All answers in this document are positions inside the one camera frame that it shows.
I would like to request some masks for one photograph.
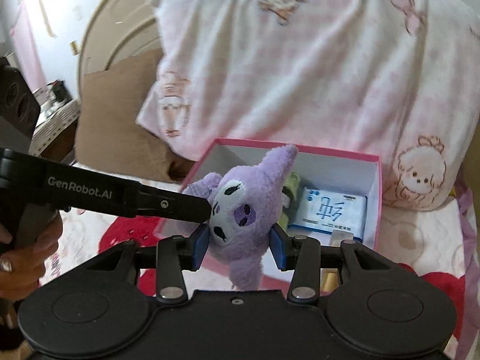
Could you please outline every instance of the stuffed animal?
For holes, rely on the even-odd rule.
[[[269,231],[282,212],[282,186],[298,149],[270,150],[255,166],[236,166],[223,177],[210,173],[183,193],[202,196],[212,205],[210,252],[230,267],[230,280],[241,291],[257,290]]]

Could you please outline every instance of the bedside table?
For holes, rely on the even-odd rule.
[[[75,132],[80,101],[71,100],[35,129],[28,154],[70,164],[74,159]]]

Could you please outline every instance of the circular cover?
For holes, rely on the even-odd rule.
[[[135,286],[100,272],[85,278],[71,285],[54,281],[22,303],[19,325],[35,349],[60,358],[98,358],[127,344],[147,323],[148,302]]]
[[[328,298],[326,316],[356,347],[390,357],[416,357],[440,348],[456,320],[445,293],[390,271],[366,271],[340,286]]]

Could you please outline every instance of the yellow hanging strap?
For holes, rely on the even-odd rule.
[[[40,10],[42,12],[43,22],[45,24],[46,32],[49,34],[50,38],[56,38],[57,36],[53,33],[52,28],[50,26],[49,18],[47,16],[47,12],[45,10],[45,6],[42,0],[38,0],[38,5],[40,5]]]

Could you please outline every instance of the purple fabric strap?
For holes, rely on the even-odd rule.
[[[455,182],[455,192],[457,193],[457,203],[460,211],[466,269],[463,326],[455,360],[465,360],[475,343],[480,328],[480,305],[478,303],[480,268],[474,259],[477,249],[477,234],[467,219],[467,210],[473,205],[473,194],[471,189],[465,185],[461,170]]]

